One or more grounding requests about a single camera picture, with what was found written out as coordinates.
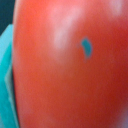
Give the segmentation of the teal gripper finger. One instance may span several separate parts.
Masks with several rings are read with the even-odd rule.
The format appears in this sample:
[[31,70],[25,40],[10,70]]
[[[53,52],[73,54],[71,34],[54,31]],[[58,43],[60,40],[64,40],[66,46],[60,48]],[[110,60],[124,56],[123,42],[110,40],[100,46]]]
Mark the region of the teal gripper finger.
[[19,128],[12,73],[13,25],[0,36],[0,128]]

